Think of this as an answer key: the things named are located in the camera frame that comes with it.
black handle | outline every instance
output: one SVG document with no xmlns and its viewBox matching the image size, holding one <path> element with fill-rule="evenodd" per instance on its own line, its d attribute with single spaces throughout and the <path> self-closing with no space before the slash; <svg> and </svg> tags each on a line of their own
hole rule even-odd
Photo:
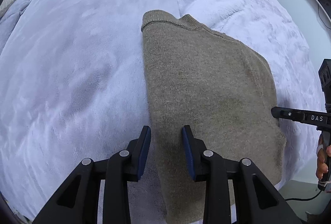
<svg viewBox="0 0 331 224">
<path fill-rule="evenodd" d="M 331 158 L 329 156 L 327 156 L 326 153 L 326 148 L 328 146 L 330 146 L 331 144 L 331 139 L 330 139 L 330 133 L 329 132 L 322 132 L 321 136 L 320 136 L 321 144 L 323 145 L 323 154 L 324 157 L 326 157 L 326 165 L 328 166 L 328 172 L 323 174 L 323 177 L 321 180 L 318 181 L 318 188 L 322 191 L 325 191 L 325 189 L 327 188 L 327 184 L 325 184 L 324 182 L 328 182 L 330 181 L 330 176 L 331 176 Z"/>
</svg>

folded sweater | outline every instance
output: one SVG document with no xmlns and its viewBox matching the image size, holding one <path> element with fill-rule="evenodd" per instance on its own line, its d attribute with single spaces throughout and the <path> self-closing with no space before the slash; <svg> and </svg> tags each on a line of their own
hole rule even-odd
<svg viewBox="0 0 331 224">
<path fill-rule="evenodd" d="M 186 124 L 208 149 L 236 161 L 250 158 L 278 183 L 285 138 L 270 112 L 276 91 L 266 60 L 190 15 L 176 19 L 164 11 L 149 11 L 141 30 L 167 223 L 203 218 L 205 183 L 194 183 L 188 175 L 181 138 Z"/>
</svg>

plush bedding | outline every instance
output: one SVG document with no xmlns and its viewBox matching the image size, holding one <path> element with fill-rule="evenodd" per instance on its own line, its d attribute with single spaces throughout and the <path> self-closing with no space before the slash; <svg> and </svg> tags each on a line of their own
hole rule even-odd
<svg viewBox="0 0 331 224">
<path fill-rule="evenodd" d="M 279 106 L 324 111 L 308 45 L 276 0 L 16 0 L 0 21 L 0 191 L 21 214 L 33 219 L 83 158 L 110 157 L 150 123 L 140 27 L 153 9 L 190 14 L 261 54 Z M 319 136 L 280 125 L 279 186 Z M 165 223 L 153 151 L 128 187 L 133 223 Z"/>
</svg>

